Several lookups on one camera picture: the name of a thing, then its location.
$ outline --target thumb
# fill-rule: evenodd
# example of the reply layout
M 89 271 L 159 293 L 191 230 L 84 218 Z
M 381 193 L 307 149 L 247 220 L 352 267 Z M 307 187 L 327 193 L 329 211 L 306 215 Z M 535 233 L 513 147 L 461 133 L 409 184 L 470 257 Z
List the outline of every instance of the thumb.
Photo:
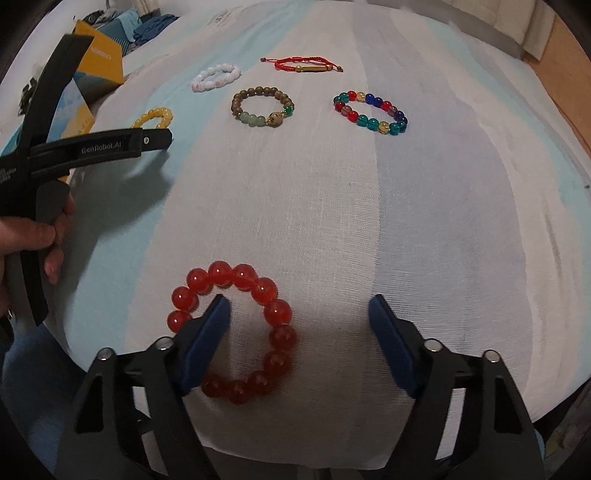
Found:
M 41 250 L 49 247 L 55 237 L 56 230 L 51 225 L 21 217 L 0 218 L 0 255 Z

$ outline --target white beaded bracelet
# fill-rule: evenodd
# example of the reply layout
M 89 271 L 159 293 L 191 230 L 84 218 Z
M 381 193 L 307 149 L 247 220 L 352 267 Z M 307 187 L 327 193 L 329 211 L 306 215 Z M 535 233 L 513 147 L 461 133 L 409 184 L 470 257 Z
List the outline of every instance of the white beaded bracelet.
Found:
M 215 80 L 204 81 L 207 77 L 219 72 L 225 72 L 225 74 L 220 75 Z M 205 92 L 206 90 L 213 90 L 214 88 L 222 88 L 224 85 L 228 85 L 234 80 L 238 80 L 240 75 L 242 75 L 242 72 L 236 65 L 222 63 L 221 65 L 216 65 L 215 67 L 209 67 L 207 70 L 203 70 L 193 79 L 191 88 L 194 92 Z

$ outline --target red string bracelet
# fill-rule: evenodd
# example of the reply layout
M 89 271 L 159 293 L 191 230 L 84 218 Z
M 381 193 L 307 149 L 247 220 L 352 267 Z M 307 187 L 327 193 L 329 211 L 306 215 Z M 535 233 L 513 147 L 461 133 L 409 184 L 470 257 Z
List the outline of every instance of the red string bracelet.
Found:
M 268 395 L 277 387 L 279 377 L 291 370 L 291 351 L 296 346 L 297 334 L 291 322 L 291 307 L 277 297 L 277 285 L 270 278 L 260 277 L 252 266 L 240 264 L 232 268 L 223 260 L 213 262 L 207 271 L 194 268 L 187 275 L 187 286 L 173 291 L 173 305 L 178 309 L 168 315 L 167 324 L 174 333 L 191 318 L 199 306 L 199 295 L 208 295 L 213 286 L 250 292 L 252 299 L 262 305 L 263 316 L 272 327 L 269 333 L 271 350 L 263 357 L 262 369 L 250 374 L 246 381 L 227 380 L 221 375 L 207 372 L 201 390 L 208 397 L 226 397 L 241 405 L 255 395 Z
M 328 72 L 332 69 L 336 69 L 337 72 L 342 72 L 343 68 L 335 65 L 331 61 L 328 61 L 322 57 L 289 57 L 286 59 L 266 59 L 261 58 L 261 61 L 268 61 L 275 64 L 277 70 L 284 70 L 285 72 Z M 296 65 L 284 65 L 284 63 L 311 63 L 312 66 Z

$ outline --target brown beaded bracelet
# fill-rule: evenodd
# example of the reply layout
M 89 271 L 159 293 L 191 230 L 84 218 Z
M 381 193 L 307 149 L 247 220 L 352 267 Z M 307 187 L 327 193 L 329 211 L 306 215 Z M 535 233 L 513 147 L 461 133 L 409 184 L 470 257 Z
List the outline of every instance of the brown beaded bracelet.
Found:
M 274 96 L 283 104 L 281 112 L 273 112 L 268 118 L 265 118 L 262 115 L 256 116 L 242 110 L 242 101 L 247 97 L 253 97 L 255 95 L 266 97 Z M 234 95 L 231 110 L 232 115 L 243 124 L 248 124 L 251 127 L 264 127 L 265 125 L 269 125 L 269 127 L 278 127 L 283 123 L 284 117 L 290 116 L 293 113 L 295 107 L 294 102 L 289 96 L 281 90 L 277 90 L 277 87 L 256 87 L 249 88 L 248 90 L 241 90 Z

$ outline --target human hand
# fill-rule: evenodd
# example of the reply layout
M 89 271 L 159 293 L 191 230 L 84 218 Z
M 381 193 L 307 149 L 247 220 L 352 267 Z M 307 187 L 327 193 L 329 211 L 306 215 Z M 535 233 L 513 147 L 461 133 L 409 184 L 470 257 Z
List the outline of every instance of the human hand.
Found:
M 74 199 L 70 195 L 63 211 L 53 225 L 33 222 L 28 218 L 0 217 L 0 316 L 11 308 L 11 299 L 4 282 L 4 257 L 21 250 L 42 250 L 51 247 L 43 268 L 49 283 L 55 285 L 60 275 L 64 252 L 61 243 L 72 227 Z

